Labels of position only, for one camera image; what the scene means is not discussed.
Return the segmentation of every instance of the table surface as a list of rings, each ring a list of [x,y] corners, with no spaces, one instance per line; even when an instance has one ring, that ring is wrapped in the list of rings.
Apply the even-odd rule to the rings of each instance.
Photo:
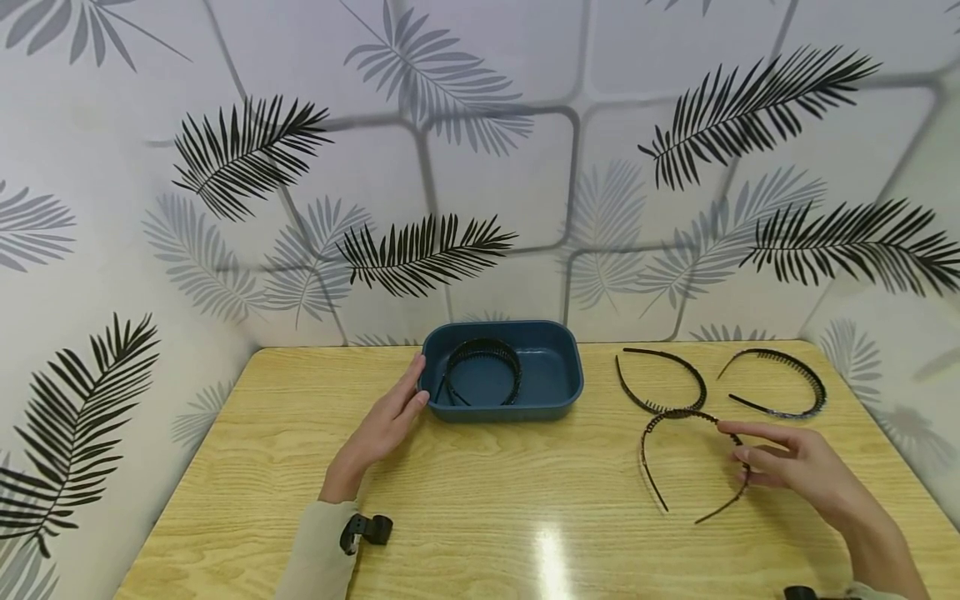
[[[815,427],[906,534],[932,597],[960,588],[960,536],[826,357],[799,341],[762,342],[806,362],[828,390]],[[800,411],[798,373],[746,356],[756,342],[636,344],[673,352],[707,381],[704,410],[772,420],[727,398],[739,392]],[[750,488],[723,504],[738,469],[731,441],[703,420],[666,420],[647,441],[670,512],[637,463],[650,415],[622,392],[622,344],[581,344],[586,385],[555,422],[450,425],[424,413],[416,435],[374,467],[362,511],[395,523],[364,544],[353,600],[376,598],[764,598],[803,584],[839,594],[851,574],[842,540],[787,491]],[[403,372],[415,348],[268,348],[238,381],[117,598],[272,598],[300,513],[327,462]],[[685,405],[695,381],[655,356],[621,355],[635,394]]]

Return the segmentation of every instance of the wallpaper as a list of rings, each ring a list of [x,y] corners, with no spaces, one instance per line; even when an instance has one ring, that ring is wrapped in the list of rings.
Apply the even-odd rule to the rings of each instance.
[[[258,348],[456,321],[805,339],[960,523],[955,0],[0,0],[0,42],[0,600],[112,597]]]

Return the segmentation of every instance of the blue plastic tray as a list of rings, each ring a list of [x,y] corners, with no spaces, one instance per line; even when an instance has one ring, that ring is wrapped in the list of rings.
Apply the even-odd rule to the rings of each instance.
[[[513,385],[510,369],[494,359],[478,358],[453,372],[457,392],[471,406],[453,403],[440,386],[446,361],[457,346],[475,338],[495,338],[514,349],[520,359],[520,391],[513,404],[500,402]],[[570,411],[584,389],[577,342],[570,330],[552,321],[452,323],[438,327],[423,342],[426,369],[420,388],[430,392],[428,406],[449,422],[556,420]]]

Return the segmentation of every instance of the sleeve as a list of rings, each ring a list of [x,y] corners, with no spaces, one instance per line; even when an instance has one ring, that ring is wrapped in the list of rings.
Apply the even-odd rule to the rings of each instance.
[[[847,588],[844,598],[857,598],[858,600],[906,600],[906,598],[899,594],[875,591],[870,586],[861,584],[860,582],[853,582],[851,586]]]
[[[357,513],[356,502],[314,502],[303,511],[290,562],[276,600],[344,600],[356,555],[340,548],[340,534]]]

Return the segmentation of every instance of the right hand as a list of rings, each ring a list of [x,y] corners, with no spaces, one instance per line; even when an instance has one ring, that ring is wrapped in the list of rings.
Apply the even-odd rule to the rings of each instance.
[[[864,519],[876,522],[889,518],[819,432],[734,420],[719,421],[717,429],[778,444],[739,445],[733,450],[733,456],[760,471],[751,473],[752,484],[793,490],[840,533]]]

